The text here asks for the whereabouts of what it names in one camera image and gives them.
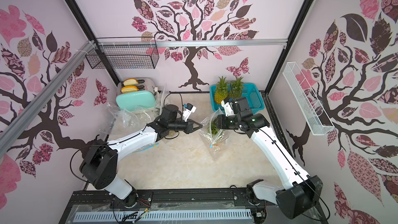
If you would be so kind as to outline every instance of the wire basket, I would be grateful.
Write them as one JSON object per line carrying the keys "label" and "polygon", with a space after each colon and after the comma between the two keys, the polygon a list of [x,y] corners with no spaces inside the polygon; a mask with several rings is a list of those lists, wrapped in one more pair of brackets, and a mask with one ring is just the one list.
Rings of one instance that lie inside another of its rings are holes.
{"label": "wire basket", "polygon": [[[114,69],[154,69],[159,60],[156,42],[144,42],[143,44],[100,43],[98,48],[106,55]],[[86,59],[92,69],[105,68],[95,49],[86,54]]]}
{"label": "wire basket", "polygon": [[[334,125],[330,120],[330,117],[323,108],[322,102],[318,99],[316,92],[310,86],[304,73],[300,70],[300,67],[296,62],[286,63],[286,67],[283,70],[283,76],[285,77],[290,89],[292,90],[298,105],[310,127],[313,135],[325,135],[334,129]],[[314,99],[309,98],[307,95],[313,95]],[[325,114],[327,116],[327,123],[322,123],[318,114]]]}

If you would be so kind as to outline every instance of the cable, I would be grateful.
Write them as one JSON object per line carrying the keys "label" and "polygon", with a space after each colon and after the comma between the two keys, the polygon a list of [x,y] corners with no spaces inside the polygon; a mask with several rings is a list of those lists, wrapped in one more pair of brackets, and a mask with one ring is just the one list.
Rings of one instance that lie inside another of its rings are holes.
{"label": "cable", "polygon": [[326,203],[325,203],[325,201],[321,198],[321,196],[320,195],[318,195],[318,193],[300,176],[300,173],[298,172],[298,171],[296,171],[296,169],[293,167],[293,165],[291,164],[291,162],[289,161],[289,159],[287,159],[287,157],[286,157],[286,155],[282,152],[282,150],[281,150],[281,148],[279,148],[279,146],[278,146],[278,144],[276,143],[276,141],[275,140],[273,140],[269,135],[268,135],[268,133],[266,133],[266,132],[264,132],[263,130],[261,130],[261,129],[259,129],[259,128],[256,128],[256,127],[252,127],[252,129],[257,129],[257,130],[260,130],[260,131],[262,131],[263,133],[265,133],[271,140],[272,140],[272,142],[274,142],[274,144],[276,144],[276,147],[278,147],[278,149],[279,149],[279,151],[282,153],[282,155],[285,157],[285,159],[287,160],[287,162],[290,164],[290,166],[292,167],[292,169],[296,172],[296,174],[301,178],[301,180],[303,181],[303,182],[305,182],[305,184],[319,197],[319,199],[323,202],[323,204],[326,206],[326,209],[328,210],[328,216],[327,216],[327,218],[326,219],[314,219],[314,218],[312,218],[312,217],[309,217],[309,216],[306,216],[305,214],[302,214],[302,215],[304,215],[305,217],[307,217],[307,218],[310,218],[311,220],[315,220],[315,221],[327,221],[329,218],[330,218],[330,209],[329,209],[329,207],[326,205]]}

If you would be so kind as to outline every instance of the wall shelf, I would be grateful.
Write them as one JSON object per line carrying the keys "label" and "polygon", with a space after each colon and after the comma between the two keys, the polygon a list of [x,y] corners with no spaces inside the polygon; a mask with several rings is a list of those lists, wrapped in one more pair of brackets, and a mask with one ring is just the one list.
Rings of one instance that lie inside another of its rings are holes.
{"label": "wall shelf", "polygon": [[[322,102],[318,99],[316,92],[310,87],[310,83],[296,62],[287,62],[282,72],[290,89],[292,90],[298,105],[310,127],[313,135],[325,135],[334,129],[334,125],[323,108]],[[326,115],[327,123],[319,119],[318,115]]]}

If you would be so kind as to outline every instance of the plastic bag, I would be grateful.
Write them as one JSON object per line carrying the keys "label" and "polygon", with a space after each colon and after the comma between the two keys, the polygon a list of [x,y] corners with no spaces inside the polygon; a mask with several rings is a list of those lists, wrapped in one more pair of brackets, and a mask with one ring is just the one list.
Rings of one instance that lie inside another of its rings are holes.
{"label": "plastic bag", "polygon": [[219,108],[201,122],[203,128],[199,130],[202,141],[214,160],[218,158],[220,151],[226,149],[226,142],[231,133],[230,130],[222,130],[216,127],[214,121],[221,114],[224,113]]}

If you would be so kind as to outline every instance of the pink flower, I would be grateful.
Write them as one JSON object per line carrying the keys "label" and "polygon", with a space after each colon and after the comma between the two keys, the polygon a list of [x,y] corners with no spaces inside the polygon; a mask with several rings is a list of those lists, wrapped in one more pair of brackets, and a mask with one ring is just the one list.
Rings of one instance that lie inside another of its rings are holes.
{"label": "pink flower", "polygon": [[375,19],[376,13],[379,11],[379,1],[378,0],[361,0],[359,4],[362,9],[362,14],[370,19]]}
{"label": "pink flower", "polygon": [[311,71],[309,69],[302,69],[301,73],[296,75],[296,80],[301,84],[302,89],[311,88],[317,81],[312,78]]}

